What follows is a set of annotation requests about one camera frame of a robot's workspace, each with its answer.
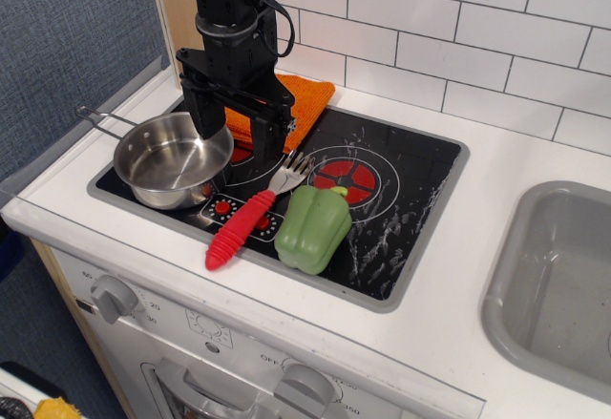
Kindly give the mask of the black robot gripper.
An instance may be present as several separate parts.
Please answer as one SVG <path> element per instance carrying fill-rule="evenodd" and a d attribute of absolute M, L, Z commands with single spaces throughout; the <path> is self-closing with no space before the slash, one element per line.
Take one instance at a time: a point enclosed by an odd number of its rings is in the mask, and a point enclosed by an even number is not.
<path fill-rule="evenodd" d="M 184 105 L 200 137 L 215 135 L 230 108 L 250 119 L 255 163 L 280 158 L 295 103 L 274 73 L 283 56 L 274 31 L 205 36 L 202 50 L 177 51 Z"/>

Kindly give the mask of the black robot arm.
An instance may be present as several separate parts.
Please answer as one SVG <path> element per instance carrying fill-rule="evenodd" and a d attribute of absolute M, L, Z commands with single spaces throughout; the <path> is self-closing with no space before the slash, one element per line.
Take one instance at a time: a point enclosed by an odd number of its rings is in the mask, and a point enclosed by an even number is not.
<path fill-rule="evenodd" d="M 184 104 L 197 132 L 212 137 L 231 109 L 248 118 L 253 153 L 279 157 L 293 123 L 294 95 L 275 74 L 279 58 L 275 0 L 196 0 L 200 50 L 181 49 Z"/>

